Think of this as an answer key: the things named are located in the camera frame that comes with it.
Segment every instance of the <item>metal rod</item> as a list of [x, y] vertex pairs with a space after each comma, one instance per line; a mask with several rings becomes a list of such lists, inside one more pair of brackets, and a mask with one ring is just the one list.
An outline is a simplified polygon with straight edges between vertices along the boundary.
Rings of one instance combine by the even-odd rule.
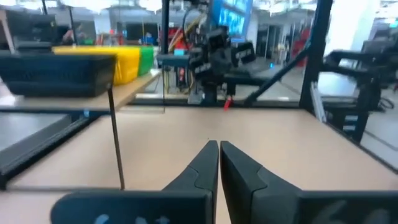
[[276, 31], [277, 31], [278, 26], [274, 25], [274, 45], [272, 49], [272, 53], [275, 51], [275, 49], [278, 47], [277, 41], [276, 41]]
[[6, 189], [7, 189], [7, 179], [0, 172], [0, 190], [6, 190]]
[[267, 28], [266, 54], [264, 55], [264, 57], [265, 57], [266, 59], [267, 59], [268, 43], [269, 43], [269, 27], [270, 27], [270, 25], [268, 25], [268, 28]]
[[320, 122], [326, 123], [325, 109], [323, 108], [321, 94], [315, 82], [311, 82], [311, 99], [315, 117], [317, 117]]
[[289, 43], [289, 50], [290, 50], [290, 58], [292, 58], [293, 57], [293, 45], [294, 45], [294, 39], [295, 39], [295, 36], [294, 36], [294, 33], [295, 33], [295, 30], [296, 30], [296, 24], [295, 23], [293, 23], [293, 25], [292, 25], [292, 35], [291, 35], [291, 40], [290, 40], [290, 43]]
[[245, 104], [251, 104], [257, 100], [257, 98], [262, 95], [265, 91], [267, 91], [273, 84], [279, 81], [284, 75], [287, 74], [292, 68], [299, 63], [299, 61], [303, 60], [308, 54], [308, 49], [302, 50], [298, 55], [289, 62], [284, 68], [279, 70], [270, 80], [266, 81], [262, 86], [259, 87], [258, 90], [252, 92], [244, 101]]
[[2, 24], [2, 28], [4, 30], [4, 34], [6, 36], [7, 44], [10, 49], [10, 52], [14, 54], [16, 52], [15, 46], [14, 46], [14, 40], [12, 39], [12, 35], [8, 26], [7, 22], [7, 14], [5, 10], [0, 11], [0, 22]]
[[162, 54], [169, 52], [169, 10], [170, 0], [162, 0]]
[[68, 11], [69, 11], [70, 27], [72, 28], [73, 32], [73, 39], [74, 39], [73, 41], [76, 45], [78, 45], [75, 21], [73, 21], [73, 15], [72, 15], [72, 7], [68, 6]]
[[109, 108], [111, 110], [112, 131], [113, 131], [114, 147], [115, 147], [115, 151], [116, 151], [116, 160], [118, 162], [120, 189], [124, 190], [125, 186], [124, 186], [123, 165], [122, 165], [122, 157], [121, 157], [121, 153], [120, 153], [118, 126], [116, 124], [116, 110], [114, 109], [112, 87], [109, 88], [109, 90], [108, 90], [108, 98], [109, 98]]
[[42, 0], [42, 4], [43, 4], [43, 12], [44, 12], [44, 14], [48, 15], [47, 6], [45, 5], [45, 0]]
[[326, 35], [329, 27], [330, 10], [333, 0], [319, 0], [313, 27], [310, 36], [310, 48], [308, 52], [307, 66], [305, 67], [304, 81], [302, 85], [300, 108], [312, 111], [311, 82], [317, 82], [322, 71], [323, 54], [326, 46]]

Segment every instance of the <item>green bin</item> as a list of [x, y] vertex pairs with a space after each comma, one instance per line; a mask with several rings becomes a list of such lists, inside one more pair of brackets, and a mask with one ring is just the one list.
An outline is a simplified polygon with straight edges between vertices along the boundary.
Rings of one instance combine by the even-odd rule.
[[145, 75], [154, 65], [154, 48], [140, 47], [138, 76]]

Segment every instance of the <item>wooden shelf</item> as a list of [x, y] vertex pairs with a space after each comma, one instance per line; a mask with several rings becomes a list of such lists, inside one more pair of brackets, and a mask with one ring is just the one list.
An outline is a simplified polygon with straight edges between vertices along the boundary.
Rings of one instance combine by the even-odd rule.
[[[115, 109], [118, 110], [130, 102], [137, 93], [142, 92], [160, 74], [160, 70], [151, 70], [147, 75], [136, 78], [133, 82], [113, 88]], [[7, 110], [90, 110], [109, 111], [108, 93], [95, 98], [21, 98], [16, 101], [0, 102], [0, 111]]]

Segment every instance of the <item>black plastic bin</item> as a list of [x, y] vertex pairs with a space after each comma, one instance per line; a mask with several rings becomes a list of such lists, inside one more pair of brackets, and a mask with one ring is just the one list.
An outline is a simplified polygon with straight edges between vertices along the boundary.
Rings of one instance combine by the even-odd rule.
[[95, 97], [113, 84], [114, 55], [1, 55], [0, 77], [15, 95]]

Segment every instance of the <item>cable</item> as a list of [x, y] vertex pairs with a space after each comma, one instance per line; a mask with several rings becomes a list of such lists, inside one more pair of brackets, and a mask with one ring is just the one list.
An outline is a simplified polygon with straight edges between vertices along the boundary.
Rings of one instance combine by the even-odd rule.
[[187, 93], [189, 93], [189, 91], [192, 89], [192, 87], [193, 87], [193, 73], [192, 72], [189, 72], [189, 76], [190, 76], [190, 79], [191, 79], [191, 82], [190, 82], [190, 85], [189, 85], [189, 87], [188, 88], [186, 88], [183, 92], [182, 92], [182, 94], [187, 94]]
[[188, 46], [188, 41], [187, 41], [187, 35], [185, 33], [186, 32], [186, 30], [185, 30], [185, 21], [187, 20], [188, 14], [194, 9], [196, 9], [196, 8], [195, 7], [190, 7], [189, 9], [187, 9], [187, 11], [184, 14], [184, 17], [182, 18], [182, 39], [184, 41], [185, 46], [187, 46], [187, 48], [189, 46]]
[[394, 102], [386, 97], [381, 97], [379, 106], [384, 110], [393, 110], [396, 106]]
[[[188, 28], [186, 29], [185, 32], [186, 32], [186, 33], [190, 32], [191, 29], [193, 28], [193, 26], [196, 25], [197, 23], [199, 23], [199, 22], [200, 22], [200, 19], [202, 19], [203, 16], [205, 16], [205, 15], [204, 15], [204, 14], [201, 14], [200, 16], [198, 16], [198, 17], [188, 26]], [[183, 35], [182, 35], [182, 34], [179, 34], [178, 37], [175, 39], [174, 43], [170, 43], [170, 47], [169, 47], [170, 50], [169, 50], [169, 51], [172, 51], [172, 50], [174, 49], [175, 44], [177, 44], [177, 42], [180, 41], [181, 38], [183, 38]]]
[[174, 34], [174, 36], [173, 36], [172, 40], [170, 41], [169, 52], [172, 50], [172, 46], [174, 46], [174, 45], [175, 45], [175, 44], [174, 44], [174, 42], [175, 42], [175, 39], [177, 38], [177, 36], [179, 36], [179, 34], [180, 34], [181, 30], [182, 30], [182, 28], [181, 28], [181, 27], [179, 27], [179, 28], [177, 29], [176, 33]]

